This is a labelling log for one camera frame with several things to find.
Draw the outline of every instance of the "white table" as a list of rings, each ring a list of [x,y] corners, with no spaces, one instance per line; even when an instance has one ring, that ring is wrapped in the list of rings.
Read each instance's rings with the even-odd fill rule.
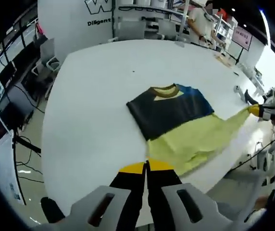
[[[118,170],[145,160],[146,142],[126,103],[150,86],[179,83],[198,88],[215,113],[227,119],[246,107],[233,87],[250,94],[251,81],[214,58],[214,52],[172,41],[114,42],[71,53],[54,83],[44,118],[42,169],[48,196],[65,215],[71,205]],[[235,164],[257,118],[250,116],[222,154],[182,178],[203,192]],[[137,226],[152,222],[144,195]]]

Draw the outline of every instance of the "pink poster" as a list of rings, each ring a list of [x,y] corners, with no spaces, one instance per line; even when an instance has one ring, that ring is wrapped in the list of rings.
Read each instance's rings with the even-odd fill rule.
[[[249,50],[252,40],[252,34],[250,34],[245,29],[237,26],[234,31],[232,40],[244,49]]]

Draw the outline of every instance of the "desk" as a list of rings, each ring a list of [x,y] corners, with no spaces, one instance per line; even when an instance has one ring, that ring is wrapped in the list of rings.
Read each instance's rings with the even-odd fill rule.
[[[234,74],[216,52],[166,40],[130,40],[90,47],[68,55],[53,85],[42,130],[42,170],[48,196],[65,215],[71,205],[118,170],[145,160],[146,142],[126,103],[150,86],[178,83],[198,88],[222,119],[246,105],[233,87],[256,90]],[[235,164],[257,124],[250,116],[230,146],[182,178],[203,192]],[[152,222],[147,194],[137,226]]]

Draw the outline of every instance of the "floor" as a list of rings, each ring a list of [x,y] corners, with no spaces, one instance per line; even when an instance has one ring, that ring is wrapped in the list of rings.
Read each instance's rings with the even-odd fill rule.
[[[45,111],[47,101],[43,101],[38,107]],[[21,136],[28,137],[32,144],[41,147],[41,131],[44,115],[35,110],[32,119],[29,124],[25,127],[24,131],[21,132]],[[272,125],[270,122],[260,122],[258,129],[252,136],[252,140],[247,144],[243,151],[243,156],[239,161],[244,161],[248,153],[253,153],[255,145],[258,141],[261,141],[263,145],[267,144],[272,135]],[[26,162],[29,159],[30,150],[17,144],[16,146],[16,161]],[[41,171],[41,159],[39,155],[32,152],[30,162],[28,164],[30,167],[37,171]],[[249,169],[249,164],[245,164],[241,167],[242,169]],[[10,201],[13,209],[19,214],[21,219],[30,227],[36,226],[41,223],[46,223],[47,220],[42,212],[40,199],[47,196],[45,191],[43,177],[40,172],[34,171],[26,166],[18,166],[18,176],[25,177],[30,181],[23,178],[19,178],[21,190],[24,195],[26,206],[20,205],[17,202]],[[245,203],[247,198],[246,192],[248,191],[247,185],[241,185],[238,183],[230,182],[228,180],[221,180],[214,188],[212,188],[208,195],[215,199],[216,201],[237,201],[237,205]],[[269,194],[270,190],[264,190],[261,194]],[[139,231],[147,231],[148,226],[140,227]],[[154,230],[153,225],[150,225],[150,230]]]

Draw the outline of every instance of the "t-shirt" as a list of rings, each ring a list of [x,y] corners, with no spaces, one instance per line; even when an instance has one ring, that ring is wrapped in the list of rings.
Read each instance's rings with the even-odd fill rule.
[[[199,32],[208,40],[212,40],[211,32],[214,30],[214,24],[213,21],[209,21],[207,18],[205,18],[205,12],[202,8],[194,8],[190,14],[189,19],[192,19],[198,28]],[[200,41],[199,36],[191,30],[190,33],[190,40],[191,42],[194,42],[196,44],[199,44],[201,46],[208,46],[207,43]]]
[[[182,175],[229,144],[247,109],[222,120],[198,89],[173,84],[150,88],[127,103],[148,145],[149,157]]]

